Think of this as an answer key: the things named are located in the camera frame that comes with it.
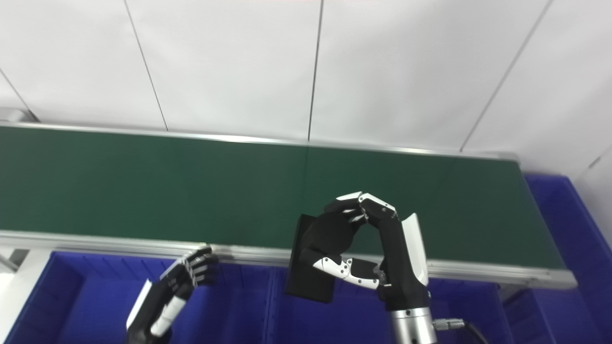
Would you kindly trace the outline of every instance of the cable connector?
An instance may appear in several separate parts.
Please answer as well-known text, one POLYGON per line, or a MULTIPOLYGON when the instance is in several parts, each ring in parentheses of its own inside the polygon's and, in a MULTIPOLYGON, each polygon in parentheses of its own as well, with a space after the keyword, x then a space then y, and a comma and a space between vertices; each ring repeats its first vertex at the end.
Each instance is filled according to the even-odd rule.
POLYGON ((455 330, 463 327, 465 327, 465 322, 459 318, 435 319, 433 321, 433 328, 436 331, 455 330))

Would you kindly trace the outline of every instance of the white wall panel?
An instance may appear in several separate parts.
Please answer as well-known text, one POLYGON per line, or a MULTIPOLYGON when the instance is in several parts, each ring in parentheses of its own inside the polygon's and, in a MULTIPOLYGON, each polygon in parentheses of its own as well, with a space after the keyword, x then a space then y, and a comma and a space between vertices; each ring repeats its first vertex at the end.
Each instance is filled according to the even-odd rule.
POLYGON ((612 2, 555 0, 467 151, 575 177, 612 144, 612 2))
POLYGON ((42 122, 165 129, 122 0, 0 2, 0 67, 42 122))
POLYGON ((612 152, 574 182, 597 226, 612 246, 612 152))
POLYGON ((306 138, 319 1, 128 4, 170 130, 306 138))
POLYGON ((25 110, 25 105, 17 97, 15 91, 0 73, 0 108, 19 108, 25 110))
POLYGON ((459 149, 543 0, 331 0, 313 140, 459 149))

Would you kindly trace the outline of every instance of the white wall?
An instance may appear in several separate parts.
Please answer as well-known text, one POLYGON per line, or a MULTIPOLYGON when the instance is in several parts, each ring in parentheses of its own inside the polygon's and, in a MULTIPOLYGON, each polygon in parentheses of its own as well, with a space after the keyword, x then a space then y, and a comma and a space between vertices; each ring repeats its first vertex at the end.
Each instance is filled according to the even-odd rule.
POLYGON ((612 149, 576 178, 574 184, 612 247, 612 149))

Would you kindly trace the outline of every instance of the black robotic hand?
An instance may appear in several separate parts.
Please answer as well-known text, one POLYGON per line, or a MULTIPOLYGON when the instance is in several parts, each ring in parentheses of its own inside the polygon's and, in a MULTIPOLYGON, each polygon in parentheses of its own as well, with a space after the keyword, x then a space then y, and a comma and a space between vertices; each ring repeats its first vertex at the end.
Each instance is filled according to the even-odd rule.
POLYGON ((147 280, 127 318, 125 344, 167 344, 170 325, 183 309, 193 290, 214 283, 218 262, 209 246, 176 260, 158 282, 147 280))

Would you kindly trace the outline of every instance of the metal rail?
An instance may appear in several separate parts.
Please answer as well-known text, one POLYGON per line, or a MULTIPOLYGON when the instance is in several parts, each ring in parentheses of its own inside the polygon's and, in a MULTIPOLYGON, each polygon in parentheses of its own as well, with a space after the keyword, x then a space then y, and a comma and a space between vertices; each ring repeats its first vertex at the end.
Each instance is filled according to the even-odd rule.
MULTIPOLYGON (((202 245, 202 242, 125 239, 0 230, 3 245, 19 249, 51 249, 68 252, 172 258, 202 245)), ((291 251, 269 247, 216 245, 209 243, 222 262, 266 266, 288 266, 291 251)), ((382 256, 347 253, 370 261, 382 256)), ((462 261, 428 260, 429 275, 439 279, 474 280, 530 288, 570 289, 577 285, 571 271, 462 261)))

